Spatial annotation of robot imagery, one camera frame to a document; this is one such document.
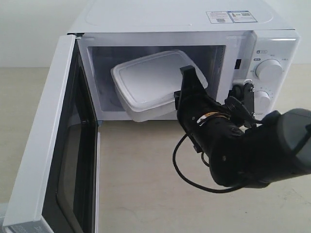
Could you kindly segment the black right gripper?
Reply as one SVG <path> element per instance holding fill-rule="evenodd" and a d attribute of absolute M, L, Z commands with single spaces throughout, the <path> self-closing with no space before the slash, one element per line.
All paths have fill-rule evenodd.
<path fill-rule="evenodd" d="M 244 170 L 238 138 L 243 132 L 223 105 L 206 95 L 193 66 L 180 68 L 181 90 L 174 92 L 177 120 L 211 170 Z"/>

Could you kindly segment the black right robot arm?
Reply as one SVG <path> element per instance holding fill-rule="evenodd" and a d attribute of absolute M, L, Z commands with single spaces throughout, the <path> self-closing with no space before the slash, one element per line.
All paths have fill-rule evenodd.
<path fill-rule="evenodd" d="M 193 66 L 180 71 L 181 89 L 174 93 L 177 120 L 221 188 L 190 185 L 224 194 L 310 174 L 309 110 L 273 111 L 257 120 L 251 80 L 234 85 L 220 104 L 208 95 Z"/>

